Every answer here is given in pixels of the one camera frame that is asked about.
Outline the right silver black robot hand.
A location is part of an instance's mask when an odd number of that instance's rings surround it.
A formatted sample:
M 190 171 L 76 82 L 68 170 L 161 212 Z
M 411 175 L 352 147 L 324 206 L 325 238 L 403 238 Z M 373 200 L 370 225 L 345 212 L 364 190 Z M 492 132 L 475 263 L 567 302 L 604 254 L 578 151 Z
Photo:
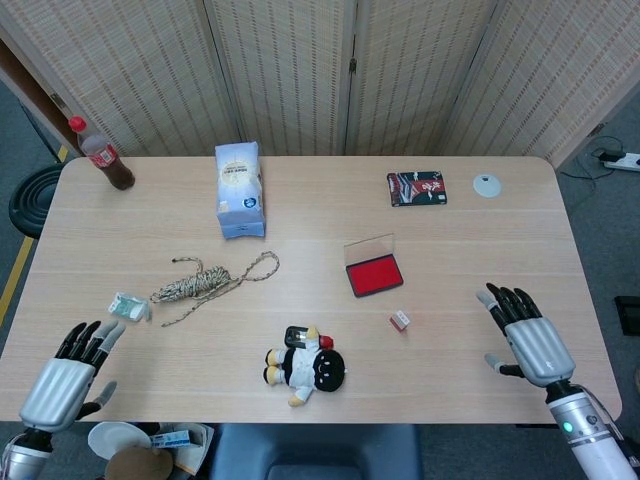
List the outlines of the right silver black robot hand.
M 576 364 L 554 324 L 532 297 L 520 288 L 492 283 L 486 287 L 476 298 L 490 313 L 516 360 L 508 364 L 487 353 L 487 364 L 501 375 L 524 378 L 540 388 L 568 383 Z

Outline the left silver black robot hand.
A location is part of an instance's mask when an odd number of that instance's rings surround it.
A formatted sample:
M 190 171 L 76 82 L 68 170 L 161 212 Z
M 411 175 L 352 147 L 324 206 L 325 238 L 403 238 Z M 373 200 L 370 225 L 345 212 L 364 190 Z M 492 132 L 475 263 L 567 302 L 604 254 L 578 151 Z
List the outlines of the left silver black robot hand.
M 87 395 L 125 330 L 117 320 L 81 322 L 72 328 L 27 395 L 19 412 L 23 424 L 54 434 L 104 408 L 117 388 L 116 381 L 108 382 L 93 400 Z

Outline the white plate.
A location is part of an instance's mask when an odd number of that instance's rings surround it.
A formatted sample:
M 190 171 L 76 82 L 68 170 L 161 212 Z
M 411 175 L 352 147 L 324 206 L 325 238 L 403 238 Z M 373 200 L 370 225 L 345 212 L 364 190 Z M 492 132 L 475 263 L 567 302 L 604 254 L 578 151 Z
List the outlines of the white plate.
M 98 457 L 110 460 L 116 453 L 130 447 L 150 448 L 150 437 L 127 422 L 101 422 L 88 434 L 88 446 Z

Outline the black floor box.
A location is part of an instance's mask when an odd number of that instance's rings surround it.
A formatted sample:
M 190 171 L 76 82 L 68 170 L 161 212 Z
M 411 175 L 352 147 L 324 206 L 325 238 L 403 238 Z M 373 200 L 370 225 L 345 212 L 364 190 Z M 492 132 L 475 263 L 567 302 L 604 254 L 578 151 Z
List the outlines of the black floor box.
M 624 335 L 640 336 L 640 296 L 614 298 Z

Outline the brown round wooden board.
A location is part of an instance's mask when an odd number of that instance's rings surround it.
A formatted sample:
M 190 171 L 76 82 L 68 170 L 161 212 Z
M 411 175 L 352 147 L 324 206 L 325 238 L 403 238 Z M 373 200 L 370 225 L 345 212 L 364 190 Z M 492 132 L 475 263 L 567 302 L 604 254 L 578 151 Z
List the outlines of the brown round wooden board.
M 172 470 L 170 452 L 129 447 L 117 452 L 108 461 L 104 477 L 105 480 L 167 480 Z

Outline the small green white packet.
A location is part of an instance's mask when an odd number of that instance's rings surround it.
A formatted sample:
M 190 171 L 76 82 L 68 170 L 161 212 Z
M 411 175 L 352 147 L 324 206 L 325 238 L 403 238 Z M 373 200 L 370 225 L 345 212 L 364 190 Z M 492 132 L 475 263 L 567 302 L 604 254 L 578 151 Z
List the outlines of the small green white packet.
M 108 307 L 108 312 L 112 315 L 116 315 L 133 322 L 151 320 L 151 307 L 149 300 L 123 292 L 117 292 L 114 295 L 114 298 Z

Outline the blue white small carton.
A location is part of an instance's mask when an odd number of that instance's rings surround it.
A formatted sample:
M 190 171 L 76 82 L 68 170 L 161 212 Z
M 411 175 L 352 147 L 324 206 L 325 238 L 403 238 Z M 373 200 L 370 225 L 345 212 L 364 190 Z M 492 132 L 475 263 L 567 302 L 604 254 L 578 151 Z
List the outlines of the blue white small carton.
M 169 431 L 150 436 L 151 446 L 159 449 L 185 448 L 193 446 L 189 430 Z

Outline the white round disc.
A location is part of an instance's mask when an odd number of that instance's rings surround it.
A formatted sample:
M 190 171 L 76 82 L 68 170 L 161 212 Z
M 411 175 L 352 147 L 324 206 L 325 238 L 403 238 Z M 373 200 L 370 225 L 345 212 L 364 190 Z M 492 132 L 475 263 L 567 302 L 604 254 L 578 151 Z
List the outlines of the white round disc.
M 502 193 L 502 183 L 498 177 L 489 173 L 477 175 L 472 182 L 474 191 L 483 198 L 496 198 Z

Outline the red ink pad clear lid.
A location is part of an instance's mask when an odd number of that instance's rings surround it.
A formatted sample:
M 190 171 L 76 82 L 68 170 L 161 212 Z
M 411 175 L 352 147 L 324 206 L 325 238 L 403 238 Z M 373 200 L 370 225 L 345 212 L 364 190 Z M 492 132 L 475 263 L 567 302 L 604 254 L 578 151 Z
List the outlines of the red ink pad clear lid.
M 388 291 L 404 284 L 395 258 L 395 237 L 387 233 L 346 244 L 345 271 L 356 298 Z

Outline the black round stool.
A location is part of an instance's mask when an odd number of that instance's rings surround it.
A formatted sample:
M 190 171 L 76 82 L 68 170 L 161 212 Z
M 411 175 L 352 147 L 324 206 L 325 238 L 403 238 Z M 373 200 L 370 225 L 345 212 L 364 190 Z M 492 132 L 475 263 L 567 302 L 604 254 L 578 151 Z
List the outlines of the black round stool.
M 55 163 L 40 169 L 14 189 L 8 205 L 9 218 L 25 236 L 40 239 L 63 168 L 63 163 Z

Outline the dark red printed box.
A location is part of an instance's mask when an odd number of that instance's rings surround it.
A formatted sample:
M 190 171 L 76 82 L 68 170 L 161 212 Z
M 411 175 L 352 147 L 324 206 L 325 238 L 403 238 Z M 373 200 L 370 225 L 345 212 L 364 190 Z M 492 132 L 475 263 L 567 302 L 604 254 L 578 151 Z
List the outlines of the dark red printed box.
M 392 207 L 445 205 L 447 194 L 441 171 L 387 174 Z

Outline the black white plush doll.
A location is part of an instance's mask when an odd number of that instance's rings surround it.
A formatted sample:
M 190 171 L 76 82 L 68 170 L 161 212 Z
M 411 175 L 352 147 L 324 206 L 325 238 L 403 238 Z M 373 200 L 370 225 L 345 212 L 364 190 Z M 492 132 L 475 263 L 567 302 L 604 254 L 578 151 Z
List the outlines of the black white plush doll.
M 290 407 L 304 405 L 315 391 L 332 393 L 343 385 L 347 369 L 342 355 L 334 349 L 330 336 L 315 326 L 308 327 L 306 349 L 270 349 L 265 356 L 263 380 L 270 386 L 292 389 Z

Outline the white blue paper bag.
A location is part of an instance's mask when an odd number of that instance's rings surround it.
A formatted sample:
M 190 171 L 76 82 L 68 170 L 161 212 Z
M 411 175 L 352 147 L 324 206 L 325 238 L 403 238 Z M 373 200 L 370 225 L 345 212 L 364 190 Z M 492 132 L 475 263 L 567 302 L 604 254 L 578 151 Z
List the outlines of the white blue paper bag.
M 225 239 L 264 237 L 266 220 L 256 142 L 217 145 L 216 214 Z

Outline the brown wooden door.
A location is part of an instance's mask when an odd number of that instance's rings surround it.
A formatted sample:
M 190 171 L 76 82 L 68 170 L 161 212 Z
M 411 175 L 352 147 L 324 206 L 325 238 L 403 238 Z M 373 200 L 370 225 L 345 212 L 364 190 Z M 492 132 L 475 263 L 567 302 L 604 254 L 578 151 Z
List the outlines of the brown wooden door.
M 65 115 L 1 39 L 0 80 L 58 142 L 68 150 L 75 148 Z

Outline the woven folding screen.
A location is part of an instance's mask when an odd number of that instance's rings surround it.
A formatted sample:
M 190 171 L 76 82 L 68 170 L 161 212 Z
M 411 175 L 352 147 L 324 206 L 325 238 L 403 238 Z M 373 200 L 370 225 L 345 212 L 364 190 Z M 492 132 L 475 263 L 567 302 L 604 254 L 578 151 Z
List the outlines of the woven folding screen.
M 640 86 L 640 0 L 0 0 L 0 32 L 128 156 L 559 165 Z

